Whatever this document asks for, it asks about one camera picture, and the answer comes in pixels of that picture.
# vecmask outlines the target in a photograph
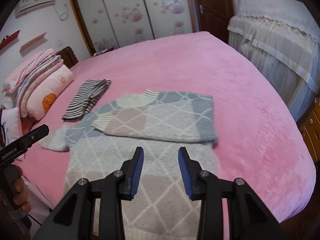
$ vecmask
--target brown door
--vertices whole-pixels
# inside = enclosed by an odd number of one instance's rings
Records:
[[[207,31],[228,43],[227,30],[230,18],[234,15],[232,0],[196,0],[201,31]]]

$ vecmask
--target air conditioner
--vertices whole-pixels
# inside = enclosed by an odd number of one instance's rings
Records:
[[[31,11],[54,5],[56,0],[21,0],[15,9],[16,18]]]

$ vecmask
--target silver bolt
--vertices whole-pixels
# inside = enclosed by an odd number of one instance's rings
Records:
[[[121,170],[115,171],[113,175],[115,175],[116,177],[121,177],[123,175],[123,171]]]
[[[238,184],[239,186],[244,185],[244,180],[241,178],[236,179],[236,184]]]
[[[208,177],[209,176],[209,172],[208,171],[200,171],[200,176],[201,177]]]
[[[84,178],[81,178],[81,179],[78,180],[78,184],[81,185],[81,186],[83,186],[86,183],[87,183],[87,180],[84,179]]]

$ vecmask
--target wardrobe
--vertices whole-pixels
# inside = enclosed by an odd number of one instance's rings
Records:
[[[72,0],[91,52],[194,31],[188,0]]]

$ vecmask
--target black and white striped clothing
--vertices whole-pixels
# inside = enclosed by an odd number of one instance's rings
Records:
[[[84,82],[69,104],[62,119],[65,121],[73,121],[84,117],[95,106],[110,84],[111,81],[105,79],[87,80]]]

